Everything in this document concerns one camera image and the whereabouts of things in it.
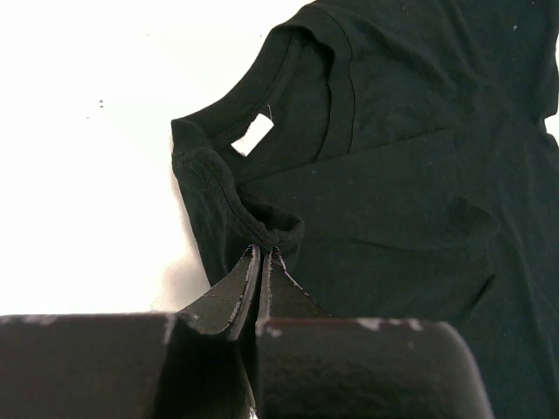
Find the black t-shirt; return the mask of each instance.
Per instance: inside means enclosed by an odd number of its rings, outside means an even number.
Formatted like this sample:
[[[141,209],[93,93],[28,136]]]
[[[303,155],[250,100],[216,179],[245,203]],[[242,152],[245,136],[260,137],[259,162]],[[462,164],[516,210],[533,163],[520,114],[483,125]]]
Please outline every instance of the black t-shirt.
[[[172,122],[210,282],[278,246],[333,315],[457,327],[497,418],[558,418],[558,25],[543,0],[324,0],[275,28]]]

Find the white background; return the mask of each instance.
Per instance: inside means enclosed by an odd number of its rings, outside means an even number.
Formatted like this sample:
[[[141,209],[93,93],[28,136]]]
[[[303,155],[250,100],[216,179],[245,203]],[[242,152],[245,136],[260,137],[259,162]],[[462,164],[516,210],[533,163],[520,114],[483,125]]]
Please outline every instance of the white background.
[[[304,3],[0,4],[0,314],[174,311],[207,290],[169,122]]]

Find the garment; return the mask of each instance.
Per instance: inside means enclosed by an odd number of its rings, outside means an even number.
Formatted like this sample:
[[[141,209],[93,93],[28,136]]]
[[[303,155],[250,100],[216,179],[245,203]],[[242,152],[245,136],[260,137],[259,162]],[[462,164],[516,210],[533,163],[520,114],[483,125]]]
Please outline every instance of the garment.
[[[321,0],[275,28],[172,121],[210,282],[278,246],[335,316],[450,322],[497,418],[559,417],[558,25],[542,0]]]

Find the shirt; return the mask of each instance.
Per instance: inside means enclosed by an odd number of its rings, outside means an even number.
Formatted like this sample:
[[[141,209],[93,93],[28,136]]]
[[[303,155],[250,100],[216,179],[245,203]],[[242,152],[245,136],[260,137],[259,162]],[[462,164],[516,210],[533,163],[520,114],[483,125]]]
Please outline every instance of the shirt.
[[[172,121],[211,284],[277,246],[339,317],[444,320],[497,418],[559,417],[556,2],[320,0]],[[246,157],[258,114],[274,127]]]

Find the clothing label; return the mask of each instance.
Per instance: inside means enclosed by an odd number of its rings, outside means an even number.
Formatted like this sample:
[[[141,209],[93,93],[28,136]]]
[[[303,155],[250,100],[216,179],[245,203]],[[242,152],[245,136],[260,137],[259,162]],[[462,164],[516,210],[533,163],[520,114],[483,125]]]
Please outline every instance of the clothing label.
[[[252,124],[246,130],[246,134],[231,144],[235,151],[246,157],[260,144],[266,134],[273,127],[273,122],[266,118],[262,113],[256,117]]]

